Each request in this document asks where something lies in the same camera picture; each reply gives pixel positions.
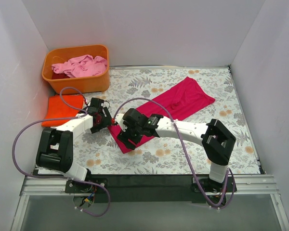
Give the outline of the magenta t shirt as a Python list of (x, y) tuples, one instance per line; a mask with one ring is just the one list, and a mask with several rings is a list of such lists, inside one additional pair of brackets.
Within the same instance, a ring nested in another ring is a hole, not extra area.
[[(186, 77), (171, 89), (155, 97), (153, 101), (164, 106), (174, 119), (182, 121), (214, 103), (215, 99), (207, 95), (196, 80)], [(136, 110), (147, 117), (152, 114), (160, 114), (168, 117), (168, 114), (161, 107), (152, 102), (146, 102), (136, 108)], [(131, 149), (126, 148), (125, 145), (117, 138), (117, 135), (120, 132), (119, 126), (112, 126), (109, 128), (109, 131), (123, 154), (131, 151)], [(136, 147), (141, 146), (151, 139), (153, 139), (153, 137), (143, 136), (140, 143), (137, 144)]]

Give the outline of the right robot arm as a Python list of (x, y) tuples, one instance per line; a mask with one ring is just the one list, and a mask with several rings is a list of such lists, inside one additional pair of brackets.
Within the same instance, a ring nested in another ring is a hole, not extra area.
[(119, 126), (117, 139), (127, 149), (134, 150), (144, 136), (181, 138), (202, 146), (211, 161), (207, 184), (213, 191), (225, 187), (226, 171), (236, 138), (221, 121), (217, 119), (212, 119), (209, 123), (172, 121), (160, 114), (147, 117), (131, 108), (125, 114), (117, 114), (115, 124)]

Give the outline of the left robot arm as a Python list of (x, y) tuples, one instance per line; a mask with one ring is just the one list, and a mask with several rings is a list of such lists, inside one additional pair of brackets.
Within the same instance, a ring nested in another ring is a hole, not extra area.
[(105, 106), (105, 100), (91, 98), (85, 107), (86, 116), (69, 120), (55, 128), (45, 128), (42, 131), (36, 156), (36, 165), (56, 171), (66, 177), (76, 179), (76, 186), (81, 192), (89, 192), (93, 181), (88, 178), (89, 170), (74, 160), (74, 140), (87, 130), (91, 133), (112, 125), (112, 116)]

